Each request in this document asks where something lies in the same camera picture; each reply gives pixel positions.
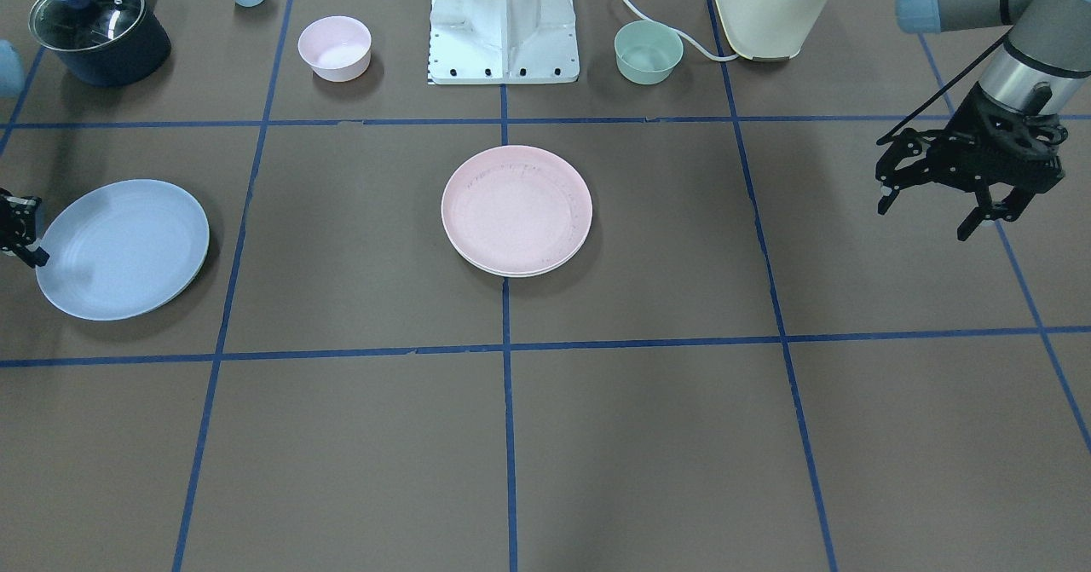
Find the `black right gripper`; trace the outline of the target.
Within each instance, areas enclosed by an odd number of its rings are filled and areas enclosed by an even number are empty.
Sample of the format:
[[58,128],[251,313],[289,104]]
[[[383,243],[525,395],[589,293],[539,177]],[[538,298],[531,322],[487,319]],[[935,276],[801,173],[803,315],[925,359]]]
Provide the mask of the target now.
[[1,250],[16,253],[29,269],[41,269],[49,253],[41,249],[39,227],[43,225],[43,200],[19,198],[1,188]]

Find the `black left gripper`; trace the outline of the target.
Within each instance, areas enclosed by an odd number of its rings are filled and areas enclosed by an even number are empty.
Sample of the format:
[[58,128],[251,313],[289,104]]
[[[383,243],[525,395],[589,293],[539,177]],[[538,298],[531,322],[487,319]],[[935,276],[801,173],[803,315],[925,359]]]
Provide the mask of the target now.
[[1032,86],[1028,110],[1012,111],[975,86],[942,129],[899,128],[878,144],[887,147],[875,167],[880,183],[877,214],[888,213],[901,192],[916,184],[946,184],[978,200],[959,223],[967,241],[982,226],[1019,215],[1033,196],[1064,179],[1059,146],[1068,138],[1059,115],[1045,114],[1053,88]]

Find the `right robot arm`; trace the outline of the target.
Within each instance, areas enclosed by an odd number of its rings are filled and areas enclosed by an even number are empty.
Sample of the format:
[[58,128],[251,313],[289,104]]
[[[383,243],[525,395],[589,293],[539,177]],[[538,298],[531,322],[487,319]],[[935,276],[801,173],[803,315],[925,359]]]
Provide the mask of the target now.
[[[22,58],[11,41],[1,40],[1,95],[17,98],[24,90]],[[41,248],[44,210],[40,198],[20,198],[1,188],[1,250],[29,269],[43,269],[49,254]]]

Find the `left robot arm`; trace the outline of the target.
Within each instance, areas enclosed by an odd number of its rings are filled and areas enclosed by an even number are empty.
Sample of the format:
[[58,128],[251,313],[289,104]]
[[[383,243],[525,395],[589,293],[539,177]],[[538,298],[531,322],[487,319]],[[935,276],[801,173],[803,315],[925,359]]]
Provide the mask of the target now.
[[1060,114],[1088,81],[1088,0],[896,0],[907,33],[1005,27],[978,56],[984,72],[942,129],[895,126],[878,144],[875,178],[885,214],[918,184],[946,184],[975,198],[957,238],[982,223],[1017,221],[1064,179]]

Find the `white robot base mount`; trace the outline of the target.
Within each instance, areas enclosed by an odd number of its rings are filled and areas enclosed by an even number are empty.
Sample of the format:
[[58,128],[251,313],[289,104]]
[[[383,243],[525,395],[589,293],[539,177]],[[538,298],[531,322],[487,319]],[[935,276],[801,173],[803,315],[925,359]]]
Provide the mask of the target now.
[[432,85],[553,85],[580,78],[574,0],[431,0]]

